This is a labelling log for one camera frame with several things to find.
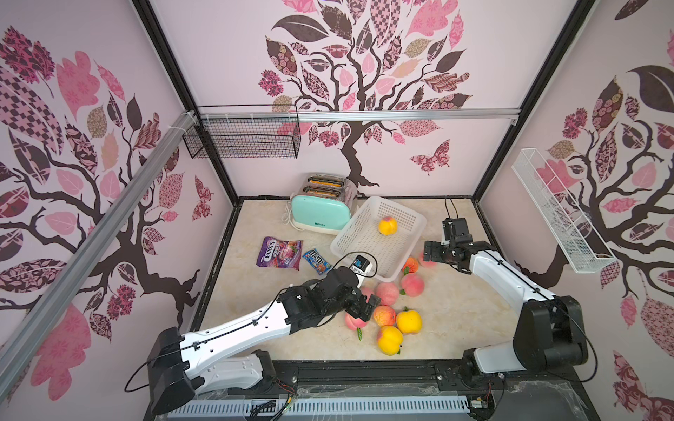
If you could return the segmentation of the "pink peach with leaf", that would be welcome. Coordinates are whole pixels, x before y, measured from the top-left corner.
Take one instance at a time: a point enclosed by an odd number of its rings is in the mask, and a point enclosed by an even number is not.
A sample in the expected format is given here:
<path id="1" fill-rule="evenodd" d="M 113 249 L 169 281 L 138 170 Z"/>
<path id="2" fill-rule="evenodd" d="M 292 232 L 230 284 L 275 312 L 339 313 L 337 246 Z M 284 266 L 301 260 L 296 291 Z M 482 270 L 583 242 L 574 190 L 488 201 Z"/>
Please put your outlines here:
<path id="1" fill-rule="evenodd" d="M 350 314 L 345 314 L 345 323 L 347 328 L 356 332 L 357 338 L 359 341 L 363 340 L 363 329 L 367 326 L 367 322 L 362 321 L 361 319 L 356 319 Z"/>

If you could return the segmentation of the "small pink peach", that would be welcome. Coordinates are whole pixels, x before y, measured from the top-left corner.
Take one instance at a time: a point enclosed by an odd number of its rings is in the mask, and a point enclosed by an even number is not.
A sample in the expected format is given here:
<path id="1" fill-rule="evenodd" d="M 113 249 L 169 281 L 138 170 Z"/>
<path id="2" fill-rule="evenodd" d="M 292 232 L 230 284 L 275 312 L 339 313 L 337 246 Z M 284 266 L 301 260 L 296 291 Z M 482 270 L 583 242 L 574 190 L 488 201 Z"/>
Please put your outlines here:
<path id="1" fill-rule="evenodd" d="M 422 254 L 419 256 L 419 264 L 424 268 L 435 268 L 437 266 L 434 261 L 426 261 Z"/>

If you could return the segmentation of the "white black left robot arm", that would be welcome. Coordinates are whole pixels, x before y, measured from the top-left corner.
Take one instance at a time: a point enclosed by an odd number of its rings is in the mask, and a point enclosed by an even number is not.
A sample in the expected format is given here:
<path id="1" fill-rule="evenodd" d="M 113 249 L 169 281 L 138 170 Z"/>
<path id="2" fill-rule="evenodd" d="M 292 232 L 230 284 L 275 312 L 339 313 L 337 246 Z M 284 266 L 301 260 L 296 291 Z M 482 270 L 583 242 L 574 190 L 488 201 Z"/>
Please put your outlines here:
<path id="1" fill-rule="evenodd" d="M 281 289 L 261 309 L 199 332 L 172 327 L 159 333 L 143 368 L 147 369 L 148 411 L 160 416 L 198 395 L 217 389 L 251 389 L 271 382 L 276 373 L 270 356 L 241 353 L 265 341 L 316 328 L 341 312 L 367 321 L 378 305 L 361 285 L 375 275 L 356 265 L 333 268 L 321 279 Z"/>

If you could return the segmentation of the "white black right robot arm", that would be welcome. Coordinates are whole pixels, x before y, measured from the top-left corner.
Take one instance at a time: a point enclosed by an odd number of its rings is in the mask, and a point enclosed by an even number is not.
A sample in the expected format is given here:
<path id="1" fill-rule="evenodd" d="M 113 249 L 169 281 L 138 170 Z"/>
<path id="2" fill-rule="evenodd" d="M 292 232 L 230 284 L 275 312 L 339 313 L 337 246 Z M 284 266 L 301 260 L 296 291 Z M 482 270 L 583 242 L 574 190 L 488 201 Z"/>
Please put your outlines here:
<path id="1" fill-rule="evenodd" d="M 473 240 L 466 219 L 444 219 L 442 239 L 425 242 L 423 260 L 481 278 L 518 316 L 511 340 L 463 353 L 461 377 L 465 382 L 478 376 L 523 371 L 568 382 L 569 377 L 557 372 L 584 365 L 590 357 L 594 359 L 593 371 L 580 382 L 590 382 L 598 375 L 598 354 L 584 329 L 579 301 L 544 289 L 507 262 L 490 243 Z"/>

